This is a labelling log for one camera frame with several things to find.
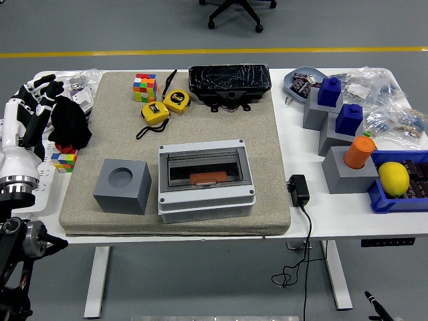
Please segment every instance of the black cable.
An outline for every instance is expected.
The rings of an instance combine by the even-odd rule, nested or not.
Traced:
[[[307,238],[308,242],[307,242],[307,244],[305,246],[305,250],[306,250],[306,248],[308,248],[308,246],[309,246],[309,236],[310,236],[310,234],[312,232],[312,221],[311,221],[309,215],[307,214],[307,212],[305,211],[305,207],[303,206],[302,203],[300,203],[300,209],[303,211],[303,213],[305,213],[305,215],[306,215],[306,217],[308,218],[308,221],[309,221],[309,233],[308,233],[308,238]],[[306,321],[306,301],[308,299],[308,271],[309,271],[309,262],[310,262],[310,260],[309,260],[309,251],[308,251],[308,263],[306,264],[306,272],[305,272],[305,300],[304,300],[304,303],[303,303],[303,321]]]
[[[136,135],[136,139],[140,139],[141,137],[143,137],[149,130],[151,130],[152,132],[163,132],[165,130],[165,127],[167,127],[167,124],[169,122],[169,118],[165,119],[163,121],[162,124],[160,124],[157,127],[151,127],[151,126],[146,126],[144,127],[142,130],[140,130],[140,132]]]
[[[306,321],[306,302],[308,299],[308,271],[309,271],[309,263],[310,262],[314,262],[314,261],[325,261],[327,260],[327,253],[328,253],[328,241],[326,242],[326,251],[325,251],[325,255],[324,257],[318,258],[318,259],[310,259],[310,242],[309,242],[309,238],[312,232],[312,220],[310,219],[309,214],[306,212],[303,203],[300,202],[300,209],[302,210],[302,212],[305,214],[305,216],[308,218],[308,222],[309,222],[309,231],[308,231],[308,236],[306,237],[306,241],[305,241],[305,247],[304,247],[304,258],[301,259],[297,264],[293,265],[293,266],[289,266],[289,265],[285,265],[282,268],[282,273],[280,274],[275,274],[271,277],[271,281],[278,285],[278,286],[282,286],[283,288],[286,288],[288,286],[293,286],[294,284],[296,284],[298,282],[298,273],[299,273],[299,269],[300,269],[300,264],[302,263],[307,263],[306,264],[306,271],[305,271],[305,285],[304,285],[304,305],[303,305],[303,321]],[[293,283],[288,283],[291,279],[292,276],[289,273],[286,273],[286,269],[289,268],[291,270],[295,270],[296,271],[296,280]],[[276,277],[282,276],[284,277],[284,281],[282,283],[278,283],[276,282],[274,279]]]
[[[166,80],[166,82],[165,82],[165,89],[163,90],[163,93],[162,93],[162,99],[163,100],[165,100],[165,94],[167,93],[167,90],[168,90],[168,88],[169,88],[169,85],[171,85],[171,82],[173,81],[173,78],[174,78],[174,76],[175,76],[175,74],[177,73],[177,69],[176,70],[174,70],[172,73],[171,73],[171,75],[169,75],[168,76],[168,78],[167,78],[167,80]]]

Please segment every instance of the black pen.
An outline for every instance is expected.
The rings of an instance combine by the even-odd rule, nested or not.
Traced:
[[[369,302],[372,304],[376,313],[382,318],[383,321],[393,321],[388,312],[383,308],[383,306],[381,306],[379,302],[376,301],[376,299],[369,292],[366,291],[364,292],[364,294],[368,298]]]

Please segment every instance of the white table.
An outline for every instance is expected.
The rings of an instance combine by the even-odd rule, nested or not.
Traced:
[[[352,303],[346,286],[340,258],[334,240],[340,238],[382,238],[417,237],[428,235],[426,213],[389,213],[374,214],[370,210],[370,198],[365,194],[331,195],[322,171],[324,157],[318,156],[319,132],[302,128],[303,104],[293,101],[285,105],[286,92],[283,79],[293,69],[270,70],[272,80],[272,98],[278,126],[278,135],[284,171],[288,179],[292,174],[304,174],[310,192],[310,201],[305,206],[312,219],[313,240],[331,240],[328,242],[327,265],[336,305],[339,310],[352,309]],[[347,69],[322,69],[326,75],[337,74]],[[376,144],[383,150],[400,150],[402,146],[383,138]],[[421,146],[428,148],[426,135]],[[108,250],[111,245],[140,243],[150,241],[200,241],[218,239],[257,239],[261,237],[66,237],[58,222],[62,201],[66,193],[71,174],[56,173],[51,189],[52,199],[44,212],[31,219],[42,220],[49,234],[67,239],[70,244],[90,244],[96,246],[94,265],[88,291],[85,310],[86,318],[100,315],[102,291],[108,263]],[[308,234],[308,221],[299,208],[291,208],[292,224],[284,234],[268,238],[284,238],[289,241],[303,240]]]

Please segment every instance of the gray pedestal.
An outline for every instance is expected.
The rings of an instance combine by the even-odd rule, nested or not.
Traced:
[[[146,162],[106,158],[94,197],[104,212],[144,214],[151,184]]]
[[[339,134],[336,130],[336,119],[338,114],[329,112],[320,131],[320,143],[318,155],[326,156],[331,146],[350,146],[355,137],[362,135],[362,123],[355,132],[355,136]]]
[[[329,112],[338,114],[343,106],[343,93],[340,93],[336,107],[318,105],[317,87],[312,87],[303,109],[303,128],[321,130]]]
[[[379,177],[371,157],[361,169],[351,169],[343,161],[347,146],[333,146],[322,162],[330,194],[365,193]]]

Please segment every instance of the lemon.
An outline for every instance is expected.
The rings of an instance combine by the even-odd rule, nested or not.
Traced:
[[[410,178],[407,169],[400,163],[387,162],[378,170],[383,190],[391,197],[399,197],[409,188]]]

